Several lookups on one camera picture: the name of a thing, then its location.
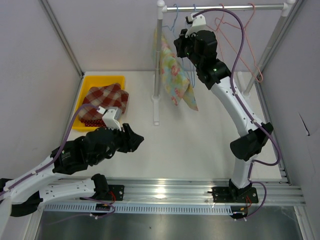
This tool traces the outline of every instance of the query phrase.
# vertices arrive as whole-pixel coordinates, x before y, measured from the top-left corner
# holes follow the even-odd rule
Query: yellow floral garment
[[[171,51],[170,46],[162,33],[160,53],[160,77],[165,91],[171,96],[171,100],[177,106],[181,99],[193,110],[198,111],[194,90],[187,78],[187,74],[182,69],[176,59],[176,55]],[[153,39],[153,53],[156,52],[156,31]]]

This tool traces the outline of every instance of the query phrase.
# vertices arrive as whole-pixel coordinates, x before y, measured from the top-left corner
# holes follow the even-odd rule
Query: metal rod
[[[157,98],[160,92],[160,52],[161,52],[161,37],[162,37],[162,19],[157,20],[156,25],[156,49],[155,49],[155,73],[154,73],[154,94]]]
[[[39,0],[39,3],[41,4],[45,14],[47,15],[52,27],[53,27],[53,30],[55,31],[55,33],[57,34],[57,36],[59,37],[60,39],[60,42],[62,43],[63,47],[64,47],[64,50],[66,51],[67,55],[69,56],[71,62],[73,63],[73,66],[75,68],[75,70],[77,71],[77,73],[79,74],[80,77],[82,77],[83,75],[83,71],[81,70],[81,67],[65,37],[65,34],[64,32],[62,31],[59,23],[58,23],[58,20],[54,14],[54,12],[52,11],[51,9],[51,6],[48,2],[48,0]]]
[[[271,49],[273,48],[275,42],[277,41],[277,39],[280,35],[280,32],[282,31],[283,26],[286,22],[286,18],[287,18],[286,16],[280,16],[280,18],[279,18],[279,20],[278,20],[278,22],[272,32],[272,35],[271,35],[271,37],[270,37],[262,55],[261,55],[261,58],[260,58],[259,63],[257,65],[259,67],[260,71],[263,71],[266,58],[267,58],[268,54],[270,53]],[[246,89],[243,92],[243,95],[245,95],[245,96],[249,95],[251,88],[255,84],[255,81],[256,81],[255,77],[258,77],[258,78],[260,77],[260,74],[259,74],[259,71],[257,68],[254,70],[254,75],[252,75],[248,86],[246,87]]]
[[[277,4],[255,4],[255,10],[283,10],[284,4],[277,3]],[[193,12],[193,11],[202,11],[206,9],[223,9],[221,5],[219,6],[179,6],[178,8],[175,6],[170,6],[166,8],[166,12],[176,12],[177,9],[179,12]],[[231,6],[224,6],[224,9],[228,9],[231,11],[245,11],[245,10],[253,10],[254,7],[250,4],[248,5],[231,5]]]

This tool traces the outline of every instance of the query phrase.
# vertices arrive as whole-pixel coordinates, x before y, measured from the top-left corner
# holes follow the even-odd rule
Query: gray floor
[[[264,207],[247,222],[229,216],[114,214],[95,220],[44,212],[37,240],[302,240],[292,207]]]

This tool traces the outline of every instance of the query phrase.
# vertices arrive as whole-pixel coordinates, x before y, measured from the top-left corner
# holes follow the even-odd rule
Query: red checkered fabric
[[[129,93],[121,89],[120,84],[115,83],[109,86],[91,87],[85,96],[82,104],[92,104],[103,108],[118,107],[124,114],[127,108]],[[86,127],[104,127],[102,114],[92,107],[85,107],[79,112],[79,120],[85,123]]]

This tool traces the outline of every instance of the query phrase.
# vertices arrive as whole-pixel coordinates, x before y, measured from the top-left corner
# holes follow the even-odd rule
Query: gray wall
[[[38,0],[0,1],[0,178],[59,145],[79,80]],[[11,218],[2,239],[22,239],[28,217]]]
[[[320,1],[306,1],[262,84],[289,177],[302,186],[315,239],[320,239],[319,13]]]
[[[255,0],[255,4],[283,3],[284,0]],[[157,0],[49,0],[59,23],[70,42],[79,64],[85,71],[148,71],[154,63],[151,57],[153,35],[157,24]],[[246,0],[165,0],[168,6],[216,6],[247,4]],[[256,59],[260,58],[277,20],[280,10],[257,11],[247,28]],[[178,15],[175,34],[185,28],[185,16],[188,12]],[[237,11],[236,14],[245,23],[252,11]],[[207,24],[214,26],[214,19],[221,17],[221,12],[205,14]],[[164,15],[163,25],[172,26],[175,12]],[[238,25],[232,16],[225,14],[225,21]],[[175,39],[168,28],[163,28],[171,49],[175,51]],[[235,49],[239,48],[241,32],[228,25],[221,27]],[[236,54],[220,34],[224,60],[231,68]],[[253,59],[245,44],[241,56],[253,67]],[[246,71],[239,61],[238,70]]]

